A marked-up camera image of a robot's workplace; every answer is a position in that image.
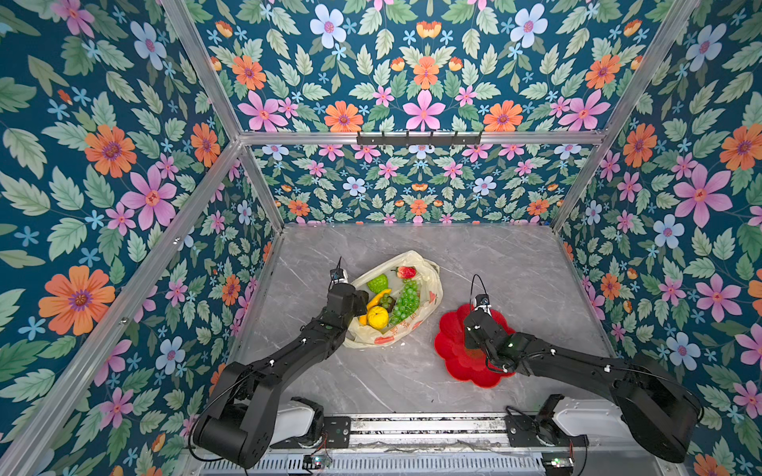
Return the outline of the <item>cream plastic fruit-print bag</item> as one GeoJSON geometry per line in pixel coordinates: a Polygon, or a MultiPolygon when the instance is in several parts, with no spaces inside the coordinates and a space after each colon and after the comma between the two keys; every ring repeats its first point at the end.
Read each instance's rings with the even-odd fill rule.
{"type": "Polygon", "coordinates": [[[406,321],[397,325],[389,324],[383,330],[376,330],[369,325],[361,325],[357,317],[349,325],[347,337],[343,343],[345,347],[369,349],[390,346],[420,327],[437,310],[444,295],[440,266],[415,251],[407,251],[382,263],[354,280],[351,285],[359,290],[367,291],[369,301],[371,301],[376,295],[369,291],[367,283],[384,274],[389,280],[388,289],[392,290],[390,295],[397,299],[403,289],[403,280],[400,280],[396,275],[396,269],[400,266],[415,267],[418,271],[418,276],[413,279],[420,286],[420,307],[418,311],[412,317],[408,317],[406,321]]]}

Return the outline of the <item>red flower-shaped plastic bowl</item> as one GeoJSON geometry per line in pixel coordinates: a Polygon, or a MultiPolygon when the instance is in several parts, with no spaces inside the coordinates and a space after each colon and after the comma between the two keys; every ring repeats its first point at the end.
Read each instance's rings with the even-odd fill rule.
{"type": "Polygon", "coordinates": [[[487,367],[483,351],[466,347],[464,321],[472,310],[473,305],[467,303],[456,311],[445,313],[439,321],[439,333],[434,347],[454,380],[472,383],[482,389],[492,389],[503,380],[512,378],[514,373],[498,372],[493,366],[487,367]]]}

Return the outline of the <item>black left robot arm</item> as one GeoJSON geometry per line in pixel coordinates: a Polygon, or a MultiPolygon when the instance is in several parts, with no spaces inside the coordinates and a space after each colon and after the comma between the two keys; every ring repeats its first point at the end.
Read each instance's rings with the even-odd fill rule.
{"type": "Polygon", "coordinates": [[[327,302],[300,334],[268,357],[224,369],[206,407],[188,435],[198,448],[248,470],[276,441],[283,392],[343,345],[351,321],[364,313],[368,295],[351,285],[341,266],[331,270],[327,302]]]}

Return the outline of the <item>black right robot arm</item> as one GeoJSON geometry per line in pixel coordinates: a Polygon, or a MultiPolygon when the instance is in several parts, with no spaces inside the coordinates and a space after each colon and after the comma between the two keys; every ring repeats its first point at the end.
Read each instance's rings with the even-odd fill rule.
{"type": "Polygon", "coordinates": [[[668,462],[686,460],[704,408],[654,359],[593,356],[533,334],[510,333],[493,317],[486,294],[466,306],[464,344],[484,354],[485,367],[492,373],[548,378],[608,400],[621,410],[641,447],[668,462]]]}

